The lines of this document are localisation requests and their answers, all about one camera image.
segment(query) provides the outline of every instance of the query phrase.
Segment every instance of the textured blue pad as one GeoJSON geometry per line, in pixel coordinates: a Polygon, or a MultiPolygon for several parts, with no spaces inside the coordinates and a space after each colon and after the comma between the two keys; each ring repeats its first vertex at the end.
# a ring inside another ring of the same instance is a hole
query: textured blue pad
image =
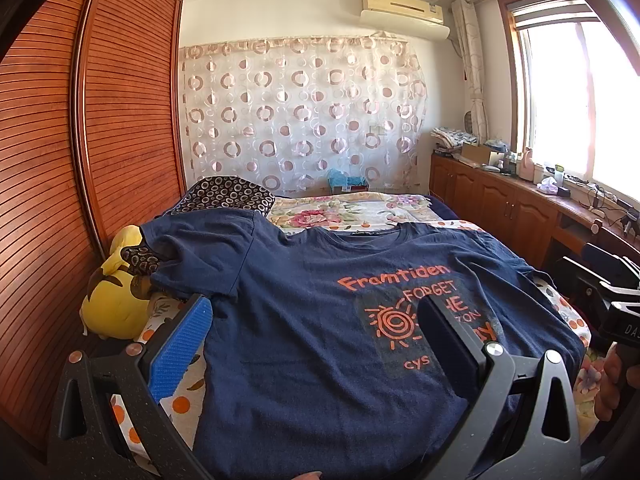
{"type": "Polygon", "coordinates": [[[211,302],[198,298],[174,328],[149,367],[148,387],[155,402],[170,397],[178,387],[213,320],[211,302]]]}

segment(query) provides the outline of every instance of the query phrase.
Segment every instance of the window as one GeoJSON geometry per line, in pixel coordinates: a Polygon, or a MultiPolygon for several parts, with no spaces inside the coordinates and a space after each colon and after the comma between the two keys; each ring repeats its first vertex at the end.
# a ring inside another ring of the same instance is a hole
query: window
{"type": "Polygon", "coordinates": [[[640,77],[582,0],[506,6],[520,70],[518,120],[534,161],[640,202],[640,77]]]}

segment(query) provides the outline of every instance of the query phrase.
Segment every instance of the yellow plush toy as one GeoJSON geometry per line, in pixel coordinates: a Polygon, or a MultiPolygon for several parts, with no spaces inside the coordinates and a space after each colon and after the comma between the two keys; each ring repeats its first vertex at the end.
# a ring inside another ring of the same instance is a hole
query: yellow plush toy
{"type": "Polygon", "coordinates": [[[82,323],[101,338],[133,339],[140,335],[149,319],[149,302],[131,294],[133,276],[120,256],[123,247],[142,241],[140,228],[128,225],[111,243],[110,256],[92,274],[87,295],[80,308],[82,323]]]}

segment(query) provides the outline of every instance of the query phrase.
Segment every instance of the white wall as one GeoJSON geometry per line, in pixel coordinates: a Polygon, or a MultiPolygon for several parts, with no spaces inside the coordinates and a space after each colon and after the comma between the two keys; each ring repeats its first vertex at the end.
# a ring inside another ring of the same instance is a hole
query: white wall
{"type": "Polygon", "coordinates": [[[488,137],[511,143],[511,75],[498,0],[476,4],[484,57],[484,110],[488,137]]]}
{"type": "MultiPolygon", "coordinates": [[[[362,0],[185,2],[180,22],[180,46],[252,38],[370,34],[374,30],[358,24],[361,10],[362,0]]],[[[410,40],[420,60],[429,97],[418,148],[420,192],[426,193],[433,149],[429,131],[434,126],[462,128],[464,125],[464,69],[450,41],[410,40]]]]}

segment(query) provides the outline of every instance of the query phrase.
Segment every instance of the silver bolt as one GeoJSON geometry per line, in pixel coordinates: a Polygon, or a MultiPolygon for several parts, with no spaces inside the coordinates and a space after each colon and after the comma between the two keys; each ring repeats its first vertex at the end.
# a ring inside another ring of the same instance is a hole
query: silver bolt
{"type": "Polygon", "coordinates": [[[127,345],[127,355],[135,356],[139,355],[142,352],[142,345],[140,343],[131,343],[127,345]]]}
{"type": "Polygon", "coordinates": [[[82,352],[79,350],[74,350],[69,354],[70,363],[77,363],[80,359],[82,359],[82,352]]]}
{"type": "Polygon", "coordinates": [[[553,364],[557,365],[562,361],[562,356],[556,352],[555,350],[547,350],[546,358],[549,359],[553,364]]]}
{"type": "Polygon", "coordinates": [[[488,343],[486,346],[486,351],[491,355],[502,355],[504,352],[504,348],[499,343],[488,343]]]}

